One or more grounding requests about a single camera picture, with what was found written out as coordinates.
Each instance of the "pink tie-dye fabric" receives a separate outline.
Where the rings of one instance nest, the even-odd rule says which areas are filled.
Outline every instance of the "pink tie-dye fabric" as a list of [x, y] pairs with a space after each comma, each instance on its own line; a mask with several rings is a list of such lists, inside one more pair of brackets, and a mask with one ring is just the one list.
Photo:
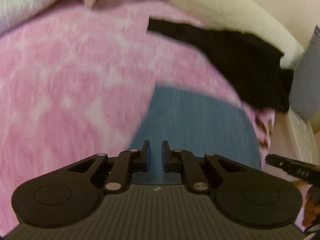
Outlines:
[[242, 104], [197, 49], [146, 33], [149, 16], [202, 24], [161, 0], [88, 11], [77, 0], [0, 37], [0, 234], [17, 224], [21, 183], [98, 152], [126, 149], [156, 82], [192, 88], [242, 107], [257, 128], [272, 110]]

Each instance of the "bed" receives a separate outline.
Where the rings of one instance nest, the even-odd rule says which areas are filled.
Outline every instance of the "bed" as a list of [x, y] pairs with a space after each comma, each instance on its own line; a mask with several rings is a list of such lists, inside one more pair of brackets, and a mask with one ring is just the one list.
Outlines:
[[[89, 11], [78, 0], [60, 0], [0, 36], [1, 236], [18, 224], [10, 204], [18, 185], [94, 153], [116, 156], [126, 149], [156, 83], [199, 91], [244, 109], [257, 138], [270, 144], [255, 118], [267, 126], [274, 122], [273, 110], [257, 111], [241, 102], [200, 51], [146, 33], [150, 15], [210, 25], [177, 3], [140, 0]], [[285, 51], [283, 66], [289, 67], [303, 49], [276, 20], [270, 22], [274, 29], [260, 26], [254, 32], [272, 34], [271, 41], [279, 41]], [[287, 40], [276, 37], [281, 31]], [[267, 152], [260, 148], [262, 160]]]

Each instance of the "screw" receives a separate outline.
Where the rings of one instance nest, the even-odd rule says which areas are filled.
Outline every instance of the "screw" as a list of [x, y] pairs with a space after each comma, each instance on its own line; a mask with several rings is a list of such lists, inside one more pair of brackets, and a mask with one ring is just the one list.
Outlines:
[[196, 182], [195, 184], [193, 184], [193, 188], [198, 191], [204, 191], [209, 188], [209, 185], [204, 182]]
[[121, 189], [121, 184], [118, 182], [110, 182], [110, 183], [106, 184], [106, 189], [119, 190], [119, 189]]

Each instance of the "pink bed sheet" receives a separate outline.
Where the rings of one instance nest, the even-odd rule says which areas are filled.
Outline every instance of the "pink bed sheet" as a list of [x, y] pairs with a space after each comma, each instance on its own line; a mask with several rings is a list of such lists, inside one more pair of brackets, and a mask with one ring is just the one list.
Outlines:
[[[274, 111], [242, 103], [197, 49], [146, 32], [149, 16], [201, 22], [162, 0], [88, 11], [77, 0], [0, 37], [0, 234], [18, 222], [11, 196], [21, 183], [98, 152], [126, 149], [155, 83], [191, 88], [267, 125]], [[266, 149], [261, 149], [261, 156]]]

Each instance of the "beige wall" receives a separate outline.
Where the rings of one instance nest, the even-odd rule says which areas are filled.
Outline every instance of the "beige wall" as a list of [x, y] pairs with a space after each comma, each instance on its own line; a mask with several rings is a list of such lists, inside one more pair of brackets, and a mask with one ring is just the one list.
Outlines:
[[[254, 1], [278, 19], [305, 48], [315, 26], [320, 26], [320, 0]], [[320, 131], [320, 111], [310, 122], [315, 133]]]

